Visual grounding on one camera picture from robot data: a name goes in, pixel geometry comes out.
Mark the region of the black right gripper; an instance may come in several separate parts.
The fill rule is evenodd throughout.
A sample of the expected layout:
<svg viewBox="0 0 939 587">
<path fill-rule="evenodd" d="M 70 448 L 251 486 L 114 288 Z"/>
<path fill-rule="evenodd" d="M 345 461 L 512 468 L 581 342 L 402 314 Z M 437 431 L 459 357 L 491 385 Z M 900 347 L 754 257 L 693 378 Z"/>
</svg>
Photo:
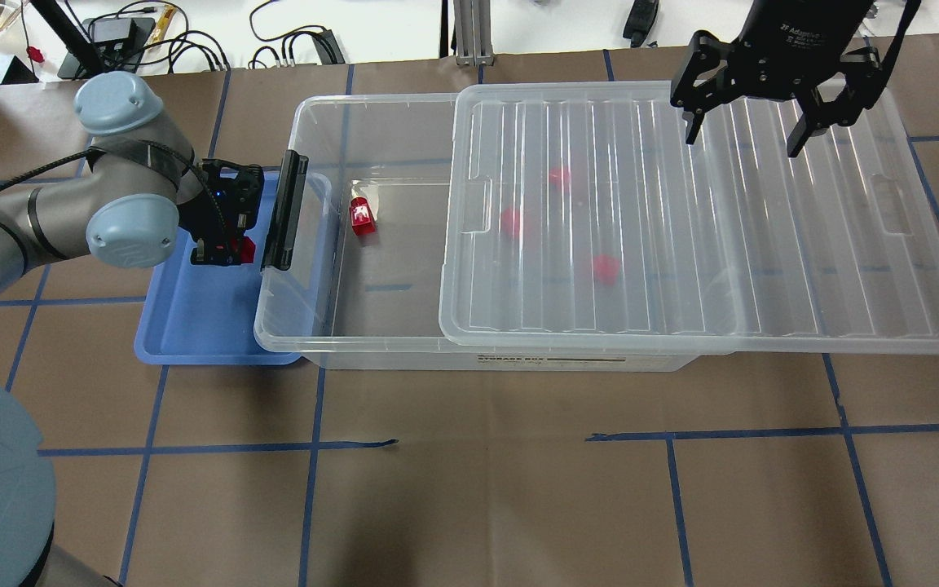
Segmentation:
<svg viewBox="0 0 939 587">
<path fill-rule="evenodd" d="M 756 1 L 734 40 L 694 31 L 670 93 L 686 122 L 686 144 L 694 145 L 707 112 L 741 97 L 795 100 L 800 115 L 786 138 L 788 157 L 854 110 L 872 108 L 883 92 L 883 60 L 876 50 L 847 50 L 872 4 Z M 839 74 L 844 88 L 835 100 L 806 96 Z"/>
</svg>

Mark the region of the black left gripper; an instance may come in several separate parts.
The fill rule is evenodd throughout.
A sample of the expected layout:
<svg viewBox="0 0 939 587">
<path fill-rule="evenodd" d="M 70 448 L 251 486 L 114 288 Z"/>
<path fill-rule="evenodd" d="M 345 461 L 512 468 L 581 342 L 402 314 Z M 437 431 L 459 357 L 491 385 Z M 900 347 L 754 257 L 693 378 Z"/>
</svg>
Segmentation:
<svg viewBox="0 0 939 587">
<path fill-rule="evenodd" d="M 256 227 L 265 185 L 263 167 L 206 159 L 199 163 L 196 177 L 196 196 L 179 205 L 179 227 L 194 244 L 191 264 L 242 264 L 238 238 Z"/>
</svg>

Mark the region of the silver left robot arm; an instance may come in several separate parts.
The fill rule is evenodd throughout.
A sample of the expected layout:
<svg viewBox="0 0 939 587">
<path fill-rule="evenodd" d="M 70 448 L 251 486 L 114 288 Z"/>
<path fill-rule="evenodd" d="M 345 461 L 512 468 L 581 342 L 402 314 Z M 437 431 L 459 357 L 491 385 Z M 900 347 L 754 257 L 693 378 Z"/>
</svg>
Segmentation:
<svg viewBox="0 0 939 587">
<path fill-rule="evenodd" d="M 155 267 L 192 239 L 191 263 L 251 263 L 247 236 L 264 171 L 204 159 L 138 75 L 105 72 L 74 97 L 90 147 L 0 185 L 0 294 L 36 268 L 83 256 Z M 0 386 L 0 586 L 36 586 L 63 560 L 69 575 L 104 583 L 55 547 L 55 468 L 29 413 Z"/>
</svg>

